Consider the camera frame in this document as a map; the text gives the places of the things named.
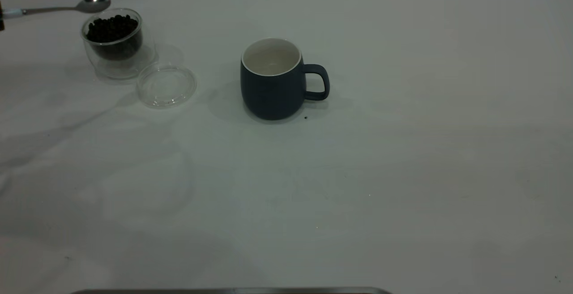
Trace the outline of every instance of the mug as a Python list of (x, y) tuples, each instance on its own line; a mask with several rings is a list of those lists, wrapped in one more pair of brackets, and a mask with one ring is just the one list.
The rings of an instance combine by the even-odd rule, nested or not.
[[(324, 91), (307, 92), (307, 73), (323, 78)], [(330, 92), (323, 66), (305, 65), (303, 54), (284, 39), (267, 38), (251, 44), (241, 56), (241, 93), (245, 105), (265, 120), (294, 114), (307, 100), (324, 100)]]

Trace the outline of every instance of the white tabletop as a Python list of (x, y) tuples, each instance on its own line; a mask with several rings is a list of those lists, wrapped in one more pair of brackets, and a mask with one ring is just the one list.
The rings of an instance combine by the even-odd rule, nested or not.
[[(94, 74), (86, 15), (6, 21), (0, 293), (573, 291), (573, 0), (112, 1), (198, 89), (147, 108)], [(332, 86), (276, 123), (239, 88), (269, 36)]]

